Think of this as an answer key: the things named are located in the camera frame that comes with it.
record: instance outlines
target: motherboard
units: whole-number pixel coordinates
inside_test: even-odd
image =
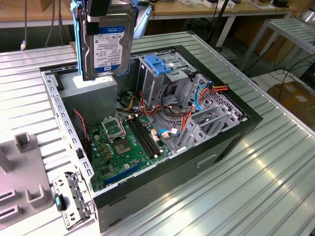
[[[145,116],[122,120],[121,124],[126,136],[115,140],[108,138],[108,132],[111,135],[112,130],[119,131],[115,122],[108,123],[106,129],[100,125],[88,131],[94,170],[91,184],[95,192],[172,155],[163,140],[154,139],[154,129]]]

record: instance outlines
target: metal rack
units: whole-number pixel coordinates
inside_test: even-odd
[[[268,28],[275,31],[275,33],[270,37],[269,41],[266,43],[266,46],[262,49],[261,54],[266,52],[278,35],[282,35],[310,54],[315,54],[314,25],[306,24],[305,22],[296,18],[266,20],[258,32],[256,38],[252,42],[250,48],[247,50],[240,64],[240,70],[243,70]]]
[[[103,235],[309,235],[315,227],[315,133],[196,35],[147,36],[132,49],[172,45],[185,46],[264,120],[226,159]],[[22,131],[35,134],[52,183],[72,164],[38,68],[74,62],[75,54],[63,46],[4,53],[0,59],[0,142]],[[94,219],[68,232],[55,206],[0,235],[47,232],[100,235]]]

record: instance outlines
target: hard drive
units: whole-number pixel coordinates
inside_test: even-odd
[[[136,10],[131,5],[110,5],[106,16],[85,17],[80,24],[84,80],[128,71]]]

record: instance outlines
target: label sticker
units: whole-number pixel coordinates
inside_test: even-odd
[[[113,81],[113,77],[111,77],[111,76],[103,76],[103,77],[98,77],[95,80],[83,81],[82,76],[79,75],[79,76],[73,77],[72,80],[73,80],[75,86],[77,87],[77,89],[81,89],[81,88],[84,88],[84,87],[97,85],[97,84],[105,83],[105,82],[108,82],[108,81]]]
[[[126,170],[128,170],[128,169],[130,168],[130,165],[129,165],[129,164],[124,164],[124,168],[125,168]]]
[[[296,88],[292,85],[286,85],[285,86],[287,90],[289,90],[290,92],[296,91]]]
[[[98,33],[94,35],[94,68],[98,72],[117,69],[122,63],[123,47],[119,41],[125,27],[102,27]]]
[[[295,96],[300,102],[307,102],[308,100],[304,96]]]

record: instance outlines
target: hard disk label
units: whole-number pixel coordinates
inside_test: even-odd
[[[94,68],[99,71],[117,69],[122,62],[123,47],[120,40],[124,37],[125,28],[102,27],[94,35]]]

